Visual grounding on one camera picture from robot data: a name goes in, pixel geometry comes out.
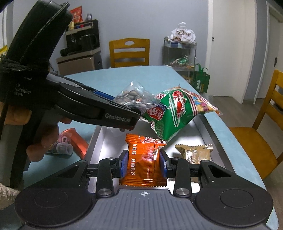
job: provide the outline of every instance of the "finger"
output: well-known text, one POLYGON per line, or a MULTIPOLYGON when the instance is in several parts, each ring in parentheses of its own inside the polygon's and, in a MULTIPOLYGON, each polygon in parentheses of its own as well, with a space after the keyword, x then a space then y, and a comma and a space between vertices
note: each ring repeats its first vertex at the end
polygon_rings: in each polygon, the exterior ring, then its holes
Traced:
POLYGON ((44 154, 48 151, 49 146, 46 148, 43 148, 41 143, 32 144, 27 147, 27 156, 29 157, 30 161, 40 161, 42 160, 44 154))
POLYGON ((59 127, 56 125, 52 128, 48 128, 44 134, 45 135, 41 138, 41 145, 43 148, 46 148, 58 141, 59 127))
POLYGON ((65 123, 65 124, 71 124, 72 120, 66 117, 63 117, 60 122, 65 123))
MULTIPOLYGON (((0 102, 0 112, 4 103, 0 102)), ((31 111, 26 108, 19 108, 9 105, 4 124, 25 125, 31 118, 31 111)))

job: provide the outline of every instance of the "brown snack bag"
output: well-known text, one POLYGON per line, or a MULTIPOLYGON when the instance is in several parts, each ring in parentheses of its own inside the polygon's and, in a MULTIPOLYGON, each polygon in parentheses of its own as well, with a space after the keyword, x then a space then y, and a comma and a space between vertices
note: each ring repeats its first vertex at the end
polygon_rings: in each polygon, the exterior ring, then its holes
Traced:
POLYGON ((184 144, 176 144, 175 148, 189 163, 199 164, 201 160, 210 160, 210 153, 213 150, 213 145, 187 146, 184 144))
POLYGON ((131 186, 166 186, 167 179, 162 177, 159 166, 159 148, 166 145, 163 140, 127 134, 129 161, 127 174, 119 183, 131 186))

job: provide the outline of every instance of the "black handle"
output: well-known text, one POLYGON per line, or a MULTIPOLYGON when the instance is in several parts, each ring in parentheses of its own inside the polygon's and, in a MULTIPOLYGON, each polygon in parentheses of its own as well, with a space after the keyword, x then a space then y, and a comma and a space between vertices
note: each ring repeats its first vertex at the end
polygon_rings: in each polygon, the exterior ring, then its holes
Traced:
POLYGON ((275 58, 275 61, 274 61, 274 67, 276 66, 277 64, 277 57, 275 58))

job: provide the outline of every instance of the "screw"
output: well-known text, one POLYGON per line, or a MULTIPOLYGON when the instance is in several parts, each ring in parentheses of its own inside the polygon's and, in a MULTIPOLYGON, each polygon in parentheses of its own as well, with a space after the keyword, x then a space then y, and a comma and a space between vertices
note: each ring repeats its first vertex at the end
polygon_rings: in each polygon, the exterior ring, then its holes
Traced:
POLYGON ((176 190, 176 193, 180 196, 186 196, 186 195, 190 194, 190 191, 186 188, 178 188, 176 190))
POLYGON ((98 190, 98 194, 101 196, 108 196, 111 194, 111 190, 109 188, 102 188, 98 190))

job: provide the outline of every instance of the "gray wall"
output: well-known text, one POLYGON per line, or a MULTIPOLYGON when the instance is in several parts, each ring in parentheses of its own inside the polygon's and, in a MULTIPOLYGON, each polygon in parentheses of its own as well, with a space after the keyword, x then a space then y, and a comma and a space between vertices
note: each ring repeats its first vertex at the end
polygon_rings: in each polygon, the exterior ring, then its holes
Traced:
MULTIPOLYGON (((267 0, 281 14, 283 9, 273 0, 267 0)), ((264 63, 266 41, 267 41, 267 6, 266 0, 256 0, 257 4, 257 33, 256 33, 256 48, 254 52, 254 62, 252 71, 244 96, 244 100, 254 100, 256 90, 260 81, 261 71, 264 63)))
POLYGON ((110 66, 109 41, 127 37, 150 39, 150 65, 162 64, 162 46, 165 36, 171 34, 180 22, 186 22, 196 34, 197 58, 205 64, 208 0, 70 0, 69 9, 82 5, 83 18, 91 13, 99 22, 102 63, 110 66))

